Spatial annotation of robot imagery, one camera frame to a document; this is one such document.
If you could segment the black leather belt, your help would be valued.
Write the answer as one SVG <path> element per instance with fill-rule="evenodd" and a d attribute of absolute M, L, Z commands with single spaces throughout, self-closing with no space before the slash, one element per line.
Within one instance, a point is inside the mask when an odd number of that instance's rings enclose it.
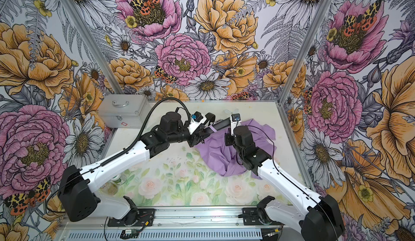
<path fill-rule="evenodd" d="M 212 113 L 207 113 L 205 116 L 207 120 L 207 127 L 203 129 L 205 133 L 212 134 L 220 130 L 230 128 L 231 121 L 229 118 L 215 122 L 216 116 Z"/>

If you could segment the purple trousers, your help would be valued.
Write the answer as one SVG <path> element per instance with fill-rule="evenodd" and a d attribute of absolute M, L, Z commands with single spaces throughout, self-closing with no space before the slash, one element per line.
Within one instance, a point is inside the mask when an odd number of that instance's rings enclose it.
<path fill-rule="evenodd" d="M 242 125 L 248 126 L 257 147 L 263 149 L 268 154 L 273 154 L 276 150 L 272 141 L 276 139 L 273 128 L 267 124 L 259 124 L 254 119 L 243 121 Z M 220 176 L 230 177 L 241 175 L 246 172 L 241 159 L 237 157 L 237 152 L 232 146 L 225 145 L 226 130 L 213 133 L 203 143 L 196 145 L 201 158 L 207 167 Z"/>

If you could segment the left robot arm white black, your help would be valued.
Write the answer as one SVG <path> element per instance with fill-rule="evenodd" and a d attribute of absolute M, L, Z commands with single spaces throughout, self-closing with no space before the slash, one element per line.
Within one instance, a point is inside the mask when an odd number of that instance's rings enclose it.
<path fill-rule="evenodd" d="M 100 188 L 132 166 L 167 150 L 172 143 L 187 142 L 190 147 L 199 144 L 210 135 L 205 129 L 214 120 L 212 113 L 196 112 L 183 124 L 180 114 L 170 111 L 131 148 L 82 168 L 74 165 L 66 168 L 57 195 L 69 220 L 78 222 L 95 215 L 111 217 L 126 226 L 134 225 L 139 220 L 139 211 L 132 199 L 101 195 Z"/>

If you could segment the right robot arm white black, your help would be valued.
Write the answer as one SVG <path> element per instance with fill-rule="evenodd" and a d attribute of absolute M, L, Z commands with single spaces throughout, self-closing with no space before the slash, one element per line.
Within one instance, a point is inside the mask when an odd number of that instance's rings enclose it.
<path fill-rule="evenodd" d="M 280 222 L 306 241 L 336 241 L 342 236 L 345 228 L 336 200 L 319 195 L 289 175 L 270 154 L 256 146 L 247 126 L 232 129 L 225 142 L 235 148 L 237 160 L 247 170 L 271 184 L 291 203 L 284 205 L 271 196 L 262 199 L 257 209 L 263 223 Z"/>

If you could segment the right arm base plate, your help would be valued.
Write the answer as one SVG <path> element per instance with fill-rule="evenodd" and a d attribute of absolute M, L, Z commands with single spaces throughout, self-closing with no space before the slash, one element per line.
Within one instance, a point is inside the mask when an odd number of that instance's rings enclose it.
<path fill-rule="evenodd" d="M 247 226 L 279 225 L 279 222 L 266 219 L 265 215 L 256 207 L 243 208 L 242 213 L 238 215 L 238 218 L 241 218 L 243 220 L 243 224 Z"/>

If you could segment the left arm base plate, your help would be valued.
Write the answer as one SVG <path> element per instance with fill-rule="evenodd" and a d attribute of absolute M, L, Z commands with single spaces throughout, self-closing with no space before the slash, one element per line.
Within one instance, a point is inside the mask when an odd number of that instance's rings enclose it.
<path fill-rule="evenodd" d="M 155 209 L 135 209 L 122 219 L 110 218 L 108 227 L 152 227 Z"/>

